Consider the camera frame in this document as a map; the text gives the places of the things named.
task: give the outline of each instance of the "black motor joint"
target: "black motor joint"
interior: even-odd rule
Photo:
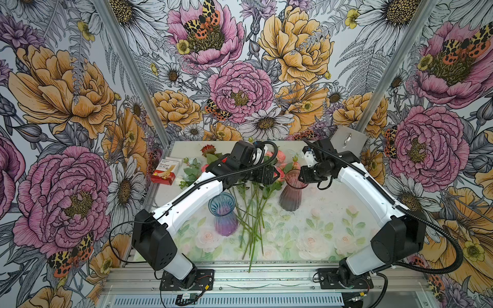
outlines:
[[[313,144],[317,145],[320,148],[323,148],[324,150],[334,155],[341,157],[349,163],[360,162],[359,159],[350,151],[337,153],[329,138],[317,140],[313,142]],[[331,158],[329,155],[322,151],[311,148],[309,145],[303,148],[303,153],[306,153],[308,151],[313,152],[317,163],[311,167],[301,167],[299,180],[303,183],[320,183],[322,181],[327,181],[329,176],[332,178],[337,178],[341,168],[347,167],[340,161]]]

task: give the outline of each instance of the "pink peony illustration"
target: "pink peony illustration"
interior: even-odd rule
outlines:
[[[462,138],[463,129],[457,114],[444,106],[411,108],[397,125],[397,158],[390,159],[390,169],[396,176],[403,173],[417,180],[425,191],[446,188],[467,163],[469,145]]]
[[[180,54],[190,65],[190,73],[197,73],[208,68],[217,68],[228,61],[239,58],[243,48],[245,30],[241,22],[236,23],[231,17],[228,6],[221,7],[216,1],[215,8],[219,11],[220,22],[204,39],[197,39],[189,34],[183,26],[190,20],[198,20],[202,15],[202,4],[198,9],[190,7],[188,11],[180,8],[178,11],[169,11],[167,23],[170,43],[176,45]]]
[[[15,182],[25,169],[21,152],[9,139],[0,136],[0,219],[10,209],[15,196]]]
[[[109,226],[105,211],[111,181],[106,162],[85,147],[70,146],[40,159],[19,185],[23,216],[15,222],[15,244],[50,256],[70,251],[91,231],[98,240]]]
[[[209,78],[211,100],[221,110],[233,114],[231,122],[243,123],[246,116],[272,104],[274,91],[271,79],[250,63],[237,61],[226,64],[219,74]]]
[[[446,40],[463,42],[479,31],[469,25],[459,27],[446,22],[424,46],[416,75],[406,87],[411,94],[425,97],[435,104],[447,104],[453,109],[464,108],[493,86],[493,46],[479,57],[469,57],[467,50],[453,64],[445,64],[442,50]]]

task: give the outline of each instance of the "blue glass vase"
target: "blue glass vase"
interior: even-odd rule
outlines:
[[[227,237],[238,229],[238,218],[234,213],[235,198],[228,193],[220,193],[209,201],[209,211],[215,216],[216,231]]]

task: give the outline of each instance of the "red flower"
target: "red flower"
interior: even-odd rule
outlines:
[[[202,148],[202,156],[206,157],[207,154],[214,154],[215,147],[212,144],[208,144]]]

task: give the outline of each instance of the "vent grille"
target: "vent grille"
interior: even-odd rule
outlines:
[[[177,294],[163,294],[167,308],[175,306]],[[341,293],[261,293],[261,294],[204,294],[190,307],[325,307],[344,306]],[[159,295],[117,295],[111,308],[163,308]]]

